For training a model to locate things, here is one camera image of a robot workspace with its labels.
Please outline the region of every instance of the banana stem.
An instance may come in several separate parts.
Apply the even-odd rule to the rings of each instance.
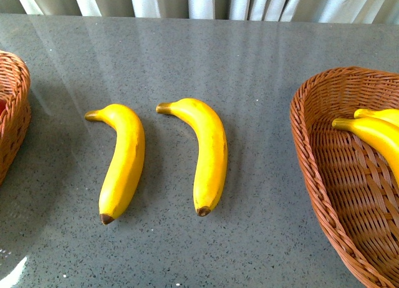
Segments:
[[[97,116],[99,115],[98,110],[92,110],[85,114],[85,119],[88,121],[97,121]]]
[[[360,108],[355,111],[355,113],[353,114],[353,117],[354,118],[371,117],[373,115],[373,113],[374,113],[373,110],[369,110],[366,108]]]
[[[170,115],[171,114],[170,105],[171,103],[159,103],[156,106],[156,112],[161,113],[163,115]]]
[[[352,120],[349,118],[336,118],[332,121],[332,128],[338,130],[348,130],[352,126]]]

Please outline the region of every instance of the gray countertop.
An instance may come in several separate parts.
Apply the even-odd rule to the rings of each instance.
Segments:
[[[384,25],[0,15],[0,49],[32,80],[32,122],[0,187],[0,286],[361,287],[311,208],[289,105],[325,69],[399,72],[398,36]],[[212,106],[228,138],[224,192],[205,218],[192,199],[195,134],[155,112],[183,97]],[[147,149],[133,201],[104,226],[116,135],[84,113],[110,103],[137,112]]]

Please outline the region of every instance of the banana tip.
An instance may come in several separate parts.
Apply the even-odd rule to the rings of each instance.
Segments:
[[[107,214],[100,214],[100,219],[103,224],[109,224],[114,221],[114,219]]]
[[[201,207],[197,209],[198,216],[207,216],[211,212],[211,209],[207,206]]]

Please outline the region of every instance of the wicker basket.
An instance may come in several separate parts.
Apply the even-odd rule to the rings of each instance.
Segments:
[[[0,99],[7,101],[0,114],[0,185],[31,121],[27,98],[30,84],[25,63],[15,54],[0,50]]]
[[[325,235],[367,287],[399,287],[399,189],[385,159],[332,129],[358,108],[399,108],[399,75],[340,67],[304,82],[291,102],[300,168]]]

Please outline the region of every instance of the basket rim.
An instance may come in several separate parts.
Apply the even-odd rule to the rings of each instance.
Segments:
[[[16,94],[9,94],[9,98],[7,99],[6,103],[7,110],[1,113],[0,123],[5,121],[6,116],[9,115],[10,112],[13,112],[14,107],[26,101],[31,86],[31,75],[25,62],[18,55],[0,49],[0,61],[4,59],[6,59],[8,62],[11,62],[12,69],[17,71],[16,74],[19,76],[18,81],[20,81],[20,83],[24,83],[25,85],[20,85]]]
[[[336,77],[342,74],[367,74],[376,73],[388,77],[395,77],[399,80],[399,74],[382,70],[373,70],[359,66],[335,67],[313,75],[298,88],[290,104],[291,132],[297,152],[299,166],[304,176],[305,186],[309,193],[312,207],[317,220],[327,239],[338,252],[341,260],[351,273],[367,287],[394,287],[394,285],[381,275],[357,249],[356,245],[345,232],[342,223],[339,221],[337,212],[334,210],[328,197],[326,187],[322,181],[317,163],[315,161],[312,147],[309,142],[308,131],[304,122],[304,107],[307,96],[317,84],[325,79]],[[315,182],[315,186],[309,184],[309,180]]]

